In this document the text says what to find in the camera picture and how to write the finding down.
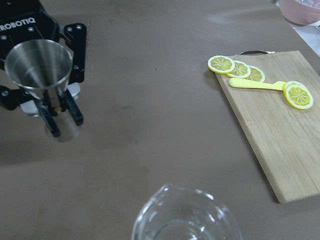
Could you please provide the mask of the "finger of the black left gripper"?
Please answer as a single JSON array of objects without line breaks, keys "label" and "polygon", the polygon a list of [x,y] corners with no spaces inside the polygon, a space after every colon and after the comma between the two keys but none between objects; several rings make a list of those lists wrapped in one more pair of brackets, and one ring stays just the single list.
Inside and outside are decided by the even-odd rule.
[{"label": "finger of the black left gripper", "polygon": [[[73,23],[61,27],[57,42],[63,39],[65,45],[73,52],[71,72],[68,83],[82,83],[85,79],[86,47],[87,47],[87,27],[82,23]],[[80,126],[84,122],[84,117],[78,108],[69,90],[58,93],[58,99],[63,111],[68,110],[74,123]]]},{"label": "finger of the black left gripper", "polygon": [[0,86],[0,106],[6,110],[12,111],[28,101],[34,101],[38,114],[44,120],[48,130],[53,137],[61,135],[60,129],[53,118],[53,110],[43,99],[38,99],[26,90],[10,89],[6,86]]}]

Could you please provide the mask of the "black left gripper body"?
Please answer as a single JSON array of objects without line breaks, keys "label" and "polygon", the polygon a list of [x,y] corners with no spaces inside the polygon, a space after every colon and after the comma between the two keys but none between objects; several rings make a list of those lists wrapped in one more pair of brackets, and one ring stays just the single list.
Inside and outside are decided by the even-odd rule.
[{"label": "black left gripper body", "polygon": [[37,39],[59,41],[60,27],[38,0],[0,2],[0,69],[10,50],[23,42]]}]

